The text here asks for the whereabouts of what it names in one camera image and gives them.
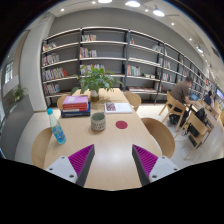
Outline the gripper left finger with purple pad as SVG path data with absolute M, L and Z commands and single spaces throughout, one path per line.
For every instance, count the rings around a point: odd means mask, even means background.
M 94 155 L 95 147 L 89 145 L 69 157 L 59 157 L 46 171 L 83 187 Z

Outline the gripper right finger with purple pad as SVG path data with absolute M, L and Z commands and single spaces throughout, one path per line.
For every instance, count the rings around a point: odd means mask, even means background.
M 143 186 L 177 172 L 179 168 L 166 156 L 156 156 L 146 149 L 132 145 L 132 156 Z

